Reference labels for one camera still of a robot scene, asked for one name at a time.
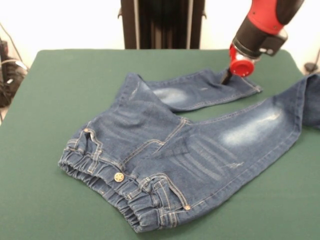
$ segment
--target table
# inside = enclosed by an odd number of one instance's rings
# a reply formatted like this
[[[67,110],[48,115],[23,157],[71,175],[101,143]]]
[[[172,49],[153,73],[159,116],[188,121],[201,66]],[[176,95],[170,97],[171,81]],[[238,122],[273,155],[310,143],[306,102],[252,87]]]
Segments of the table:
[[[118,210],[59,169],[67,140],[112,104],[128,72],[159,81],[221,71],[228,61],[227,50],[40,51],[0,127],[0,239],[319,239],[320,132],[311,128],[222,206],[174,229],[136,234]],[[250,77],[262,93],[184,115],[196,121],[229,113],[301,78],[282,50],[264,56]]]

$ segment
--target jeans button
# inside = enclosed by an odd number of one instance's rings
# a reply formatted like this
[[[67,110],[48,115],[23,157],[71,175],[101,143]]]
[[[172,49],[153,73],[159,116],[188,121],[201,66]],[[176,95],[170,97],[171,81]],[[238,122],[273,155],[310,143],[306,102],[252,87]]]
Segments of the jeans button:
[[[121,172],[117,172],[115,175],[114,175],[114,180],[118,183],[121,183],[123,180],[124,180],[125,176],[123,173]]]

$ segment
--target jeans waistband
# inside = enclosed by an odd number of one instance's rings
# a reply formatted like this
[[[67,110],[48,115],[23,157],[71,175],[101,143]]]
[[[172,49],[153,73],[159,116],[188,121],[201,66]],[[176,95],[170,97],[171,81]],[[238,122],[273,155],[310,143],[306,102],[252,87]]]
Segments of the jeans waistband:
[[[123,214],[137,233],[175,227],[178,224],[176,218],[165,214],[163,206],[166,193],[163,189],[150,186],[145,188],[147,181],[138,182],[132,176],[123,175],[116,166],[101,159],[94,163],[96,167],[91,172],[89,169],[93,163],[91,155],[67,147],[58,165],[69,176],[83,181],[102,195]],[[123,180],[116,181],[116,176],[123,177]]]

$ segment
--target jeans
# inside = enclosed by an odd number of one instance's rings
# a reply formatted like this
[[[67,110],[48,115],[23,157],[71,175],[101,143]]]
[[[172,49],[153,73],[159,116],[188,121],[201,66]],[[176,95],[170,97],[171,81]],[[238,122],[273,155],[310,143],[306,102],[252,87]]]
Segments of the jeans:
[[[320,75],[204,121],[175,113],[261,92],[210,70],[167,81],[127,75],[112,106],[67,142],[58,165],[116,207],[137,233],[174,228],[221,205],[298,139],[320,129]]]

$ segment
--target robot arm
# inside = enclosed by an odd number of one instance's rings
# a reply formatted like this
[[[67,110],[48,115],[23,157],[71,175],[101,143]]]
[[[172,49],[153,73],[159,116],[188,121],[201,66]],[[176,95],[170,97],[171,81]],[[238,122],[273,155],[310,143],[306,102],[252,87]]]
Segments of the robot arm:
[[[232,40],[230,64],[221,83],[232,75],[249,76],[262,54],[274,56],[288,39],[284,30],[304,0],[252,0],[251,8]]]

